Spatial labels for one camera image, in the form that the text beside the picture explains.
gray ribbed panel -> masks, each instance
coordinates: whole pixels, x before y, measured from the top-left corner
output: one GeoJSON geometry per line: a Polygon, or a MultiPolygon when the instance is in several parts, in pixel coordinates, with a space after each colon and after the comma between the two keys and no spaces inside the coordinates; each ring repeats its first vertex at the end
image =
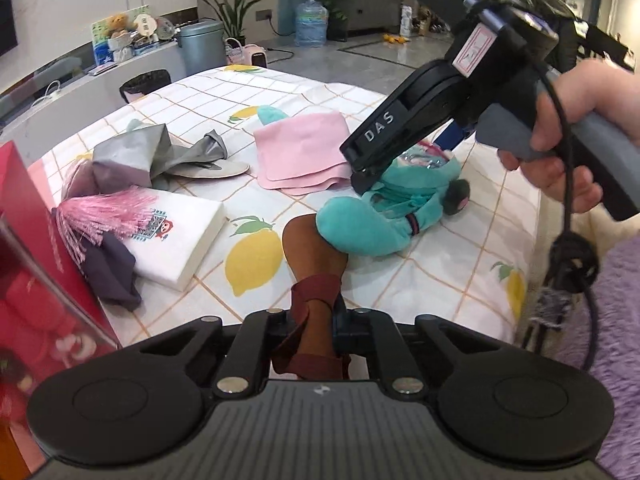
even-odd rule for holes
{"type": "Polygon", "coordinates": [[[370,382],[269,381],[259,396],[224,402],[169,455],[117,470],[55,460],[36,480],[605,480],[592,463],[519,472],[450,442],[422,405],[385,397],[370,382]]]}

white tissue pack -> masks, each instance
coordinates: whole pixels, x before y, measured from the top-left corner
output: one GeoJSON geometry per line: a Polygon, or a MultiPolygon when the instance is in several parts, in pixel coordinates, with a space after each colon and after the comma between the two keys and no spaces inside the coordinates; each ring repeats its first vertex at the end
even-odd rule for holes
{"type": "Polygon", "coordinates": [[[183,291],[225,223],[222,202],[149,189],[156,201],[144,230],[125,241],[139,276],[183,291]]]}

brown slipper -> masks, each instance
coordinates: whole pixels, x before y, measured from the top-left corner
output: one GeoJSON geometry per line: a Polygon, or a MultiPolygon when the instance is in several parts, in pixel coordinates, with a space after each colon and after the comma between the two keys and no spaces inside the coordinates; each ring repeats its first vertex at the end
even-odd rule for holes
{"type": "Polygon", "coordinates": [[[298,353],[300,340],[308,324],[310,307],[334,307],[340,294],[341,277],[348,257],[327,243],[316,229],[316,215],[294,218],[282,234],[287,263],[298,282],[291,287],[290,315],[295,330],[275,349],[271,359],[277,373],[293,373],[305,380],[340,380],[348,378],[350,358],[298,353]]]}

red gift bag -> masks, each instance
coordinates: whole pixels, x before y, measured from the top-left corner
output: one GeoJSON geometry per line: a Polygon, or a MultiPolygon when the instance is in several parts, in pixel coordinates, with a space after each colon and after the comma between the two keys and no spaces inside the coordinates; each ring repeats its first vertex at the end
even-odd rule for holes
{"type": "Polygon", "coordinates": [[[24,422],[40,382],[118,340],[12,142],[0,146],[0,255],[0,419],[24,422]]]}

water bottle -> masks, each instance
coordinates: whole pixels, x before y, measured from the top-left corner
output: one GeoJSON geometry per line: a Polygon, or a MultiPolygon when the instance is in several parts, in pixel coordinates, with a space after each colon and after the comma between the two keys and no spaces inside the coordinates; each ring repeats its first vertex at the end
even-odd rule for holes
{"type": "Polygon", "coordinates": [[[323,46],[329,12],[316,0],[307,0],[296,9],[296,45],[323,46]]]}

